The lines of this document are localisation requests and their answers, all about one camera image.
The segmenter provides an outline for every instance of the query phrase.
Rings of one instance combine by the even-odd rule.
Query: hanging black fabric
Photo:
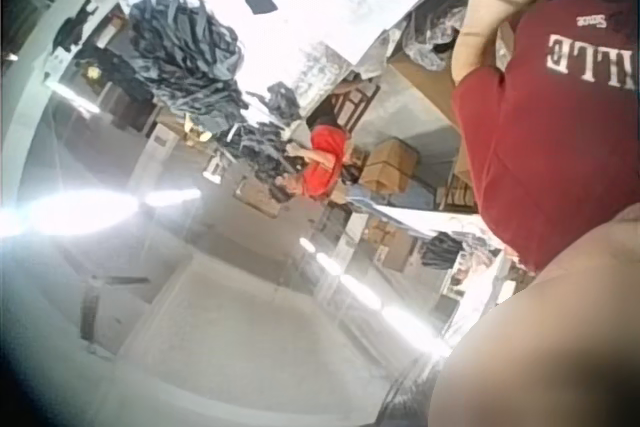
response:
[[[276,177],[295,173],[305,165],[300,157],[285,155],[286,142],[275,124],[259,124],[258,127],[242,125],[227,141],[229,132],[216,138],[218,144],[233,157],[244,159],[254,171],[256,179],[269,185]]]
[[[284,82],[277,82],[267,87],[267,92],[269,92],[268,99],[254,92],[247,92],[247,94],[258,99],[271,115],[277,117],[284,124],[291,124],[301,118],[300,104],[296,94]]]
[[[233,29],[202,0],[141,0],[131,7],[131,64],[174,112],[243,121],[247,107],[234,79],[243,55]]]
[[[436,270],[452,269],[464,244],[446,232],[439,232],[422,246],[420,260],[424,267]]]

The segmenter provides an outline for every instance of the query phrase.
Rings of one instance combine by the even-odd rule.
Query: cardboard box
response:
[[[398,139],[390,139],[378,145],[367,160],[366,167],[388,164],[402,174],[411,177],[418,163],[418,153]]]
[[[386,232],[380,229],[369,229],[367,232],[367,242],[372,245],[381,245],[384,241]]]
[[[404,272],[416,239],[404,230],[398,230],[390,242],[380,245],[374,257],[379,267]]]
[[[359,183],[377,194],[399,194],[407,190],[409,177],[389,164],[367,165]]]

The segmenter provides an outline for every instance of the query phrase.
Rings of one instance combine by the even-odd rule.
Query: bright light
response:
[[[369,287],[360,283],[350,275],[340,277],[340,282],[342,282],[360,302],[370,309],[380,310],[382,308],[382,300],[380,300],[380,297]]]
[[[340,275],[342,273],[342,268],[325,254],[320,253],[316,255],[316,259],[331,275]]]
[[[144,201],[152,207],[167,207],[187,200],[198,199],[202,193],[198,189],[159,190],[148,194]]]
[[[0,239],[20,235],[25,230],[22,217],[12,210],[0,210]]]
[[[507,280],[502,289],[500,290],[500,295],[498,296],[498,304],[501,304],[508,298],[513,296],[513,293],[516,291],[516,281],[515,280]]]
[[[83,235],[111,227],[137,210],[138,201],[130,195],[79,190],[34,202],[29,209],[29,221],[43,234]]]
[[[202,176],[213,182],[214,184],[220,185],[222,183],[222,176],[220,174],[212,174],[211,172],[207,172],[206,170],[202,173]]]
[[[397,307],[386,307],[382,311],[382,316],[416,349],[443,357],[451,353],[449,346],[408,312]]]
[[[316,247],[304,237],[300,237],[300,245],[304,250],[306,250],[310,254],[316,253]]]
[[[62,85],[58,82],[52,82],[49,84],[49,86],[51,87],[51,90],[69,100],[74,106],[79,107],[80,110],[84,110],[91,114],[100,113],[100,109],[95,104],[89,102],[87,99],[80,97],[66,85]]]

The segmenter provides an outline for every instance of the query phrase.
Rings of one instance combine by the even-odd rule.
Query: worker in red shirt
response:
[[[334,95],[345,94],[361,86],[363,81],[343,81],[333,91]],[[323,199],[340,178],[344,163],[348,134],[338,124],[331,96],[327,97],[306,119],[311,131],[311,148],[298,144],[287,145],[287,154],[303,157],[307,167],[300,174],[285,174],[275,181],[292,195],[304,195]]]
[[[640,425],[638,0],[469,0],[452,73],[480,213],[540,275],[454,349],[429,426]]]

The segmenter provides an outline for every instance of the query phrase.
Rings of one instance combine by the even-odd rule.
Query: red t-shirt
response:
[[[541,0],[454,93],[480,213],[535,271],[640,202],[635,2]]]
[[[337,127],[319,125],[311,132],[311,148],[333,154],[336,162],[333,169],[327,169],[318,162],[311,161],[302,173],[304,194],[316,198],[323,197],[334,186],[340,176],[344,146],[347,134]]]

